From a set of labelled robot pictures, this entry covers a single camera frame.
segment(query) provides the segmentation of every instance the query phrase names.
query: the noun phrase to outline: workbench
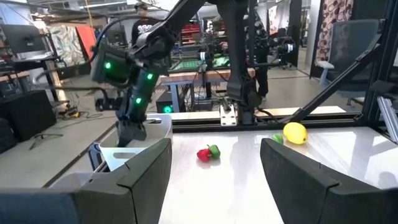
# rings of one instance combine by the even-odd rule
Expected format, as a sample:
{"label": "workbench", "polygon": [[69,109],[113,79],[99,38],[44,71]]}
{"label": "workbench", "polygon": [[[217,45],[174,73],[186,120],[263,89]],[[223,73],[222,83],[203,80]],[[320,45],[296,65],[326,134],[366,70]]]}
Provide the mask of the workbench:
{"label": "workbench", "polygon": [[[251,77],[255,75],[255,70],[253,68],[248,68],[248,72]],[[217,72],[210,70],[205,73],[205,79],[208,83],[219,83],[228,80],[230,75],[231,70],[229,69],[217,70]],[[180,112],[180,97],[178,92],[178,86],[189,84],[191,91],[191,102],[194,102],[194,86],[202,84],[202,77],[198,74],[198,72],[173,73],[170,74],[169,77],[161,76],[159,80],[162,85],[168,85],[170,87],[170,91],[172,94],[173,110],[176,113]]]}
{"label": "workbench", "polygon": [[[270,110],[291,114],[298,108]],[[312,114],[345,113],[321,106]],[[217,118],[218,112],[174,113],[173,120]],[[263,138],[277,131],[173,135],[173,158],[160,224],[283,223],[260,160]],[[219,161],[202,163],[196,153],[216,144]],[[380,189],[398,187],[398,146],[371,128],[309,129],[303,145],[287,147]]]}

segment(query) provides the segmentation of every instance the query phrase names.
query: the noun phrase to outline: lemon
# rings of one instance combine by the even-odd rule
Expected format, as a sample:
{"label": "lemon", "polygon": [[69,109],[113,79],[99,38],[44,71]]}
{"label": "lemon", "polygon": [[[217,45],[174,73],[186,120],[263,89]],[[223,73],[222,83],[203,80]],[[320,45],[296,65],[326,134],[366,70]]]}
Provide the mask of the lemon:
{"label": "lemon", "polygon": [[307,130],[302,124],[296,122],[285,125],[284,136],[294,144],[304,144],[308,140]]}

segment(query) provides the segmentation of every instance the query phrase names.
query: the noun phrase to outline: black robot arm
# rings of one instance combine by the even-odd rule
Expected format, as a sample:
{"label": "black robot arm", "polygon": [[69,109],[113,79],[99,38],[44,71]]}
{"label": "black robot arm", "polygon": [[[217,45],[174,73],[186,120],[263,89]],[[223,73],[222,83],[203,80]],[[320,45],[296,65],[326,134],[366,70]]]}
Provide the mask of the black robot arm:
{"label": "black robot arm", "polygon": [[[165,21],[138,38],[136,45],[139,50],[134,53],[134,57],[142,61],[155,61],[168,56],[184,25],[205,2],[204,0],[179,1]],[[256,82],[249,76],[246,64],[243,17],[248,8],[248,0],[209,0],[208,2],[217,5],[218,13],[228,31],[231,67],[227,85],[228,96],[238,103],[241,115],[238,122],[252,124],[254,108],[260,105],[261,97],[257,94]]]}
{"label": "black robot arm", "polygon": [[[261,97],[248,74],[243,17],[248,0],[212,0],[228,30],[231,75],[227,93],[238,104],[238,123],[252,124],[254,108]],[[118,147],[126,147],[133,139],[145,140],[146,109],[160,75],[167,74],[164,59],[170,55],[184,25],[206,3],[205,0],[180,0],[165,20],[141,34],[133,52],[100,45],[91,76],[94,81],[126,88],[118,116]]]}

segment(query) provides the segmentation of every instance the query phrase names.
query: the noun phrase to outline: wooden table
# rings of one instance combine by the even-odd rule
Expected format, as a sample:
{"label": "wooden table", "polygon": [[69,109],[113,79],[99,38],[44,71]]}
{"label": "wooden table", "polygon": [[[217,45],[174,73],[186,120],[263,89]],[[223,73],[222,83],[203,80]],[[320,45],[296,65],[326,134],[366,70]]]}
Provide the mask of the wooden table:
{"label": "wooden table", "polygon": [[[254,77],[255,70],[253,68],[248,68],[248,72],[250,77]],[[231,76],[231,70],[217,70],[206,72],[206,82],[225,82]],[[172,94],[172,102],[173,102],[173,110],[174,112],[180,112],[180,97],[178,93],[178,86],[191,84],[191,93],[193,93],[193,86],[196,83],[202,82],[202,77],[198,72],[182,72],[182,73],[174,73],[170,74],[169,77],[161,76],[160,82],[162,85],[168,85],[170,87],[170,91]],[[191,100],[194,101],[194,95],[191,94]]]}

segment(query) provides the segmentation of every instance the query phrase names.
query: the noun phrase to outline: white bin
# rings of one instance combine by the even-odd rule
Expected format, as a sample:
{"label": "white bin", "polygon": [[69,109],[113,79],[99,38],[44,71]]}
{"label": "white bin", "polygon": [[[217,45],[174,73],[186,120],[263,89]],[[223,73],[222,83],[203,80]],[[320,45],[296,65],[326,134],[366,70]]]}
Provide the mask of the white bin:
{"label": "white bin", "polygon": [[116,128],[110,132],[99,144],[102,156],[106,161],[110,171],[117,169],[126,161],[133,158],[138,153],[157,143],[163,138],[172,140],[172,117],[168,114],[148,114],[147,119],[159,119],[158,124],[144,124],[147,131],[145,141],[131,141],[127,147],[115,147],[118,140],[118,130]]}

